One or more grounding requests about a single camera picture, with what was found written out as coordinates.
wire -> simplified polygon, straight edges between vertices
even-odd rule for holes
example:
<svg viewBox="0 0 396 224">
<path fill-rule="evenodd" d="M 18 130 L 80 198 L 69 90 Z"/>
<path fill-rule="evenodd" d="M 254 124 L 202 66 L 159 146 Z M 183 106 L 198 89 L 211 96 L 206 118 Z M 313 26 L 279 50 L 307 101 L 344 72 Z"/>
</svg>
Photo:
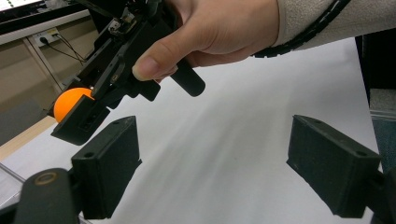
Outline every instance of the wire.
<svg viewBox="0 0 396 224">
<path fill-rule="evenodd" d="M 58 50 L 58 49 L 54 48 L 53 46 L 50 45 L 50 42 L 48 41 L 48 39 L 47 39 L 46 37 L 40 37 L 40 41 L 41 41 L 43 44 L 45 44 L 46 46 L 48 46 L 49 48 L 51 48 L 51 49 L 53 49 L 53 50 L 55 50 L 55 51 L 58 51 L 58 52 L 60 52 L 60 53 L 62 53 L 62 54 L 64 54 L 64 55 L 66 55 L 66 56 L 68 56 L 68 57 L 70 57 L 70 58 L 76 59 L 77 61 L 79 61 L 79 62 L 81 63 L 81 65 L 83 65 L 82 62 L 85 62 L 84 59 L 81 60 L 78 56 L 74 57 L 74 56 L 72 56 L 72 55 L 70 55 L 70 54 L 68 54 L 68 53 L 65 53 L 65 52 L 63 52 L 63 51 L 61 51 L 61 50 Z"/>
<path fill-rule="evenodd" d="M 56 36 L 58 36 L 58 38 L 61 39 L 61 41 L 64 42 L 64 44 L 66 44 L 67 47 L 73 50 L 73 52 L 76 54 L 76 57 L 80 58 L 80 62 L 84 62 L 84 63 L 87 62 L 84 57 L 82 57 L 78 52 L 74 50 L 73 46 L 69 43 L 69 41 L 67 41 L 66 38 L 64 38 L 61 34 L 56 34 Z"/>
<path fill-rule="evenodd" d="M 272 48 L 262 49 L 253 54 L 253 56 L 256 58 L 271 58 L 299 48 L 323 31 L 327 25 L 341 13 L 349 2 L 350 0 L 334 0 L 319 18 L 309 25 L 302 33 L 295 36 L 291 41 Z"/>
</svg>

power socket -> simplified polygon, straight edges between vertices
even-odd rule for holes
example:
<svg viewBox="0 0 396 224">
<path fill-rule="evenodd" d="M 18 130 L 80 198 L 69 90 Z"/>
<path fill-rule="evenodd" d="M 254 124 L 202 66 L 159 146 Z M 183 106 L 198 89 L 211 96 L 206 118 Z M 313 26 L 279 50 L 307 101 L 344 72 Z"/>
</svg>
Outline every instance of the power socket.
<svg viewBox="0 0 396 224">
<path fill-rule="evenodd" d="M 55 42 L 57 40 L 59 40 L 59 37 L 57 36 L 59 34 L 58 30 L 54 27 L 51 28 L 49 30 L 43 31 L 41 33 L 32 35 L 32 38 L 35 40 L 35 42 L 37 43 L 37 45 L 39 47 L 45 46 L 46 44 L 43 43 L 40 38 L 44 37 L 47 39 L 47 41 L 50 43 Z"/>
</svg>

desk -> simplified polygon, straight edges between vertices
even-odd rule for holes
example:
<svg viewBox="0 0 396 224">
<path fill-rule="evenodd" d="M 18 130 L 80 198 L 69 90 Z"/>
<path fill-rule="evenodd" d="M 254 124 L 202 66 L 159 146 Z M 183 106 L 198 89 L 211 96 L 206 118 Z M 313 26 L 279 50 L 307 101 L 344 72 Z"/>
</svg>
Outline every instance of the desk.
<svg viewBox="0 0 396 224">
<path fill-rule="evenodd" d="M 377 151 L 353 39 L 274 59 L 196 69 L 191 98 L 172 79 L 154 102 L 124 99 L 103 124 L 136 115 L 143 164 L 110 220 L 136 224 L 369 223 L 334 217 L 286 164 L 292 116 L 321 119 Z M 24 178 L 70 168 L 79 147 L 54 126 L 4 160 Z"/>
</svg>

handle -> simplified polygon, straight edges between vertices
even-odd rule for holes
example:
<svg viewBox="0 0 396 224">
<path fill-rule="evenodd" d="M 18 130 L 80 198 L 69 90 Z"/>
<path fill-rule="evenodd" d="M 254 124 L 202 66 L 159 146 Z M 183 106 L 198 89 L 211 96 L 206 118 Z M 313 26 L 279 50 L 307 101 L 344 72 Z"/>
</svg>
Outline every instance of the handle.
<svg viewBox="0 0 396 224">
<path fill-rule="evenodd" d="M 204 81 L 192 70 L 185 59 L 182 59 L 177 67 L 177 71 L 171 78 L 190 96 L 200 95 L 205 89 Z"/>
</svg>

sleeve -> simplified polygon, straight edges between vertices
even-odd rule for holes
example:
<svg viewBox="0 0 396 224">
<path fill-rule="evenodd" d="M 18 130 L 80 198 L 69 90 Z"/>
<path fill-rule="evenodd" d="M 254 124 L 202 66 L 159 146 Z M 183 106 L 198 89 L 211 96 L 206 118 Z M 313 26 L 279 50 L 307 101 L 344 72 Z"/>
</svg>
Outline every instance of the sleeve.
<svg viewBox="0 0 396 224">
<path fill-rule="evenodd" d="M 314 22 L 332 0 L 277 0 L 279 34 L 274 46 L 292 40 Z M 351 0 L 321 33 L 299 49 L 396 27 L 396 0 Z"/>
</svg>

